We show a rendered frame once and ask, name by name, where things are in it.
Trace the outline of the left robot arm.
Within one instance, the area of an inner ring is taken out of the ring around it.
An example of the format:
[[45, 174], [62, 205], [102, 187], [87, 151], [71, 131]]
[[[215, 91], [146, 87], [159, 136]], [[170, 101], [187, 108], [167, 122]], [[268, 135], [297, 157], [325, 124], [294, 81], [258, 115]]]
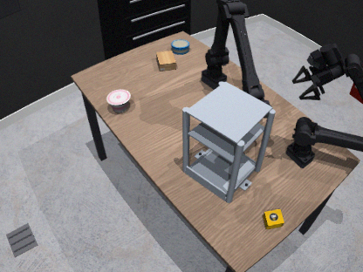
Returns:
[[[321, 84], [346, 74], [346, 77], [353, 80], [363, 100], [363, 64], [357, 55], [350, 54], [343, 58], [336, 44], [325, 44], [311, 52], [307, 62], [313, 66]], [[312, 145], [315, 143], [326, 143], [363, 152], [363, 137], [318, 126], [318, 123], [312, 122], [307, 117], [299, 118], [293, 130], [294, 142], [287, 146], [287, 150], [303, 165], [314, 158]]]

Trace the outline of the grey and pink yogurt cup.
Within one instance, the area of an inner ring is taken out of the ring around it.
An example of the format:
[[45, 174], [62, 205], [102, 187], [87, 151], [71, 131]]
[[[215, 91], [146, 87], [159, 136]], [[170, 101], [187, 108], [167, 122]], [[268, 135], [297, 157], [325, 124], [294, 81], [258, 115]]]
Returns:
[[115, 90], [107, 95], [107, 102], [115, 112], [124, 112], [127, 109], [130, 93], [126, 90]]

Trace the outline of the grey metal shelving unit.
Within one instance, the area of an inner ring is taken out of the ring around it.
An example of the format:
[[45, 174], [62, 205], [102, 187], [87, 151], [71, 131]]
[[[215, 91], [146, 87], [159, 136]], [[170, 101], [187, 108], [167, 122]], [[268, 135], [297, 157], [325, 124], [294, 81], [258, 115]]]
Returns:
[[[258, 122], [267, 113], [266, 124], [262, 126]], [[275, 113], [271, 106], [247, 92], [219, 82], [214, 91], [190, 108], [182, 109], [182, 171], [231, 203], [234, 191], [239, 187], [245, 191], [252, 184], [247, 179], [261, 169]], [[201, 121], [191, 131], [190, 116]], [[262, 133], [257, 161], [254, 161], [243, 152]], [[189, 136], [209, 148], [196, 154], [197, 160], [191, 165]]]

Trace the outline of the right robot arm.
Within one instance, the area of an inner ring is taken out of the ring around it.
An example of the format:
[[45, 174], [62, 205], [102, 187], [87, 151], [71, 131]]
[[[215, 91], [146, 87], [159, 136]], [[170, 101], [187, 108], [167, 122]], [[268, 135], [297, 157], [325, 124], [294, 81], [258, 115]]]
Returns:
[[[271, 106], [269, 100], [264, 100], [264, 90], [259, 83], [253, 62], [245, 26], [245, 18], [249, 17], [247, 5], [239, 0], [216, 0], [216, 2], [218, 4], [216, 32], [211, 49], [205, 54], [208, 66], [206, 70], [202, 71], [202, 75], [215, 84], [227, 79], [222, 66], [229, 63], [229, 50], [225, 45], [230, 24], [242, 70], [243, 91]], [[236, 14], [241, 15], [231, 16]]]

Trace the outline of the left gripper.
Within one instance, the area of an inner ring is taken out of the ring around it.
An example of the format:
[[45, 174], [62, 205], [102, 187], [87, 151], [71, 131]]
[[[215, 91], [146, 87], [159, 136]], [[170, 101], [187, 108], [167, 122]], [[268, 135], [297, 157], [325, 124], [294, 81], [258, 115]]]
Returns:
[[[305, 66], [303, 65], [300, 69], [300, 71], [298, 72], [297, 76], [292, 80], [292, 83], [293, 84], [296, 84], [296, 83], [302, 83], [302, 82], [306, 82], [306, 81], [312, 81], [313, 85], [311, 85], [305, 92], [303, 92], [299, 98], [300, 100], [302, 99], [312, 99], [312, 100], [320, 100], [320, 93], [319, 93], [319, 90], [318, 90], [318, 87], [321, 91], [322, 94], [325, 93], [324, 91], [324, 88], [322, 85], [325, 85], [331, 81], [333, 81], [333, 78], [324, 82], [323, 84], [321, 84], [316, 72], [313, 70], [312, 66], [309, 66], [309, 69], [310, 71], [312, 72], [312, 75], [309, 73], [308, 69], [305, 69]], [[304, 78], [301, 78], [299, 80], [298, 77], [304, 73], [305, 74], [305, 77]], [[321, 86], [321, 87], [320, 87]], [[308, 97], [305, 97], [306, 94], [310, 93], [310, 92], [314, 92], [314, 96], [308, 96]]]

